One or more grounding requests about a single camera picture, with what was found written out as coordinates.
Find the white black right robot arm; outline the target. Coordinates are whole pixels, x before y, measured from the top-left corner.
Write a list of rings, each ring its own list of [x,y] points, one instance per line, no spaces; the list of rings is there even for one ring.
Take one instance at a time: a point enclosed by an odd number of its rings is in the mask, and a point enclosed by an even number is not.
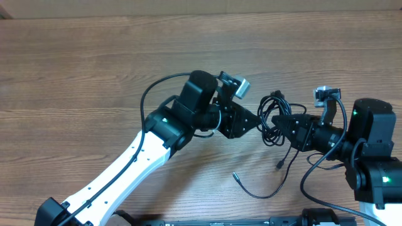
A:
[[[343,114],[343,126],[334,127],[336,108]],[[304,174],[301,192],[311,201],[360,216],[366,225],[401,225],[401,160],[391,155],[396,114],[390,103],[378,99],[357,99],[351,118],[345,115],[340,99],[328,97],[322,116],[280,115],[273,124],[301,151],[318,151],[323,156]],[[323,160],[338,160],[345,167],[345,178],[354,191],[360,210],[341,207],[308,194],[304,184]]]

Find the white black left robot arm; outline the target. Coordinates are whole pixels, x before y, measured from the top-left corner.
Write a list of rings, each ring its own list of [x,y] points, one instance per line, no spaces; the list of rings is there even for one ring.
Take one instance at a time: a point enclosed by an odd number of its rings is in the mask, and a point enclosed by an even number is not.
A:
[[[35,225],[105,225],[121,203],[154,170],[186,146],[195,131],[219,131],[228,139],[243,136],[259,118],[233,101],[243,99],[250,83],[225,72],[196,70],[180,95],[172,95],[148,116],[130,146],[86,187],[58,203],[47,199]]]

